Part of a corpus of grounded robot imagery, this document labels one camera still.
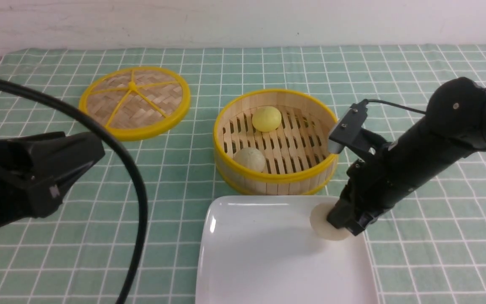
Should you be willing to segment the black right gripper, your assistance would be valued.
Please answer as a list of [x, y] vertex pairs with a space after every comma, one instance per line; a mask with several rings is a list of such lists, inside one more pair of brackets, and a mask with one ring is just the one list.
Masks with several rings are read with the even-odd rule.
[[376, 154], [366, 144], [348, 169], [348, 181], [327, 222], [359, 236], [412, 192], [412, 147], [383, 145]]

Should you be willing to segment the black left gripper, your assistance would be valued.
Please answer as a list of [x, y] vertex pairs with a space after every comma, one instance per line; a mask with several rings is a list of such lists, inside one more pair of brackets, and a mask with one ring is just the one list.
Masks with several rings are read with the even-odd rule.
[[102, 141], [90, 132], [0, 138], [0, 228], [52, 215], [104, 156]]

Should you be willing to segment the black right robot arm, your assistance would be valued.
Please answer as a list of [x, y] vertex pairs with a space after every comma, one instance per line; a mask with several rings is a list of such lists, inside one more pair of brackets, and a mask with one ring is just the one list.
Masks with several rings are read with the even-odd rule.
[[357, 155], [326, 223], [357, 236], [442, 171], [475, 152], [486, 152], [486, 88], [467, 77], [446, 81], [422, 117], [396, 141], [363, 127], [371, 99], [354, 103], [328, 135], [331, 153]]

